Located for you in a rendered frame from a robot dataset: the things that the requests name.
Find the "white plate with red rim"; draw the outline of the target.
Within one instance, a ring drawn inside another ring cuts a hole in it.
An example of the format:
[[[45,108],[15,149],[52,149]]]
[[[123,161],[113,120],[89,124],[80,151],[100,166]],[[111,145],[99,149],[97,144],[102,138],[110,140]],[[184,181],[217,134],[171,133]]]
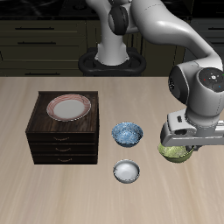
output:
[[[63,94],[51,100],[46,113],[54,120],[70,122],[81,119],[91,109],[90,100],[80,94]]]

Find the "dark kitchen cupboards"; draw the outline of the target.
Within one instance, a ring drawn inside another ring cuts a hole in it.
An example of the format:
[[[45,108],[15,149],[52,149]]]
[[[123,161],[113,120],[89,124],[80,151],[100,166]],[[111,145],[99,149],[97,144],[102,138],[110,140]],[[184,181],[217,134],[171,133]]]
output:
[[[0,74],[83,75],[79,58],[88,51],[86,22],[39,20],[37,8],[58,0],[0,0]]]

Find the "white bowl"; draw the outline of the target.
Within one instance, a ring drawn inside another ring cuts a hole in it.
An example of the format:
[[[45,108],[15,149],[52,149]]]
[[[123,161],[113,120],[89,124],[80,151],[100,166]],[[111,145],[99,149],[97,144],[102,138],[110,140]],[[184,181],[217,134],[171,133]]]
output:
[[[131,184],[140,176],[140,167],[129,159],[123,159],[115,163],[113,167],[115,178],[123,184]]]

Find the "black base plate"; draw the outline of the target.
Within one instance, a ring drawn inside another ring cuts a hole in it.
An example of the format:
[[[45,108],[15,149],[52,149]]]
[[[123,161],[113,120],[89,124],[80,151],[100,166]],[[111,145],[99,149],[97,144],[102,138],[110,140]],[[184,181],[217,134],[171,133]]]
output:
[[[90,77],[129,77],[140,76],[146,68],[145,58],[137,52],[134,47],[127,48],[129,59],[117,66],[103,65],[95,59],[98,53],[96,47],[90,47],[87,52],[79,58],[78,67],[84,76]]]

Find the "dark wooden cabinet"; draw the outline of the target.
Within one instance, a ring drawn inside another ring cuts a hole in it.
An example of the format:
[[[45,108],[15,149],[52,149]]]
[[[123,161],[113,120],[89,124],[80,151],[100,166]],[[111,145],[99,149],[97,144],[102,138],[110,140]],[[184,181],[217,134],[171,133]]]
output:
[[[81,119],[52,119],[46,108],[54,98],[78,94],[91,102]],[[97,91],[39,91],[25,130],[35,165],[96,165],[99,143],[99,98]]]

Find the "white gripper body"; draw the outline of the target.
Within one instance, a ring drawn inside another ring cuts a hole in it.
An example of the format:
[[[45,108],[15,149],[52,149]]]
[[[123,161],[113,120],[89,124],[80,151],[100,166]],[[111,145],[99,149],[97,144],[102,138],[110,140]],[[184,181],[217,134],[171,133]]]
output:
[[[160,143],[165,147],[190,145],[224,145],[224,122],[219,122],[211,136],[174,135],[165,123],[160,133]]]

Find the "green bowl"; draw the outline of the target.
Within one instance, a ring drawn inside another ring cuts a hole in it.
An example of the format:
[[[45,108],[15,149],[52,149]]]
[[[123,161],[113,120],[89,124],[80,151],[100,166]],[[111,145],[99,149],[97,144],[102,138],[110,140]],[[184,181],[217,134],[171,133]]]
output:
[[[161,143],[157,147],[159,153],[169,162],[173,163],[183,163],[185,162],[192,154],[187,152],[186,146],[163,146]]]

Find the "blue bowl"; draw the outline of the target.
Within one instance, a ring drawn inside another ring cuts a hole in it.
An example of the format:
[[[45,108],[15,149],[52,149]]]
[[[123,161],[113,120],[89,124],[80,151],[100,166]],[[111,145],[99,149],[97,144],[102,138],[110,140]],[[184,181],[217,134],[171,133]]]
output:
[[[112,129],[111,135],[119,145],[130,148],[139,143],[144,133],[142,128],[133,122],[121,122]]]

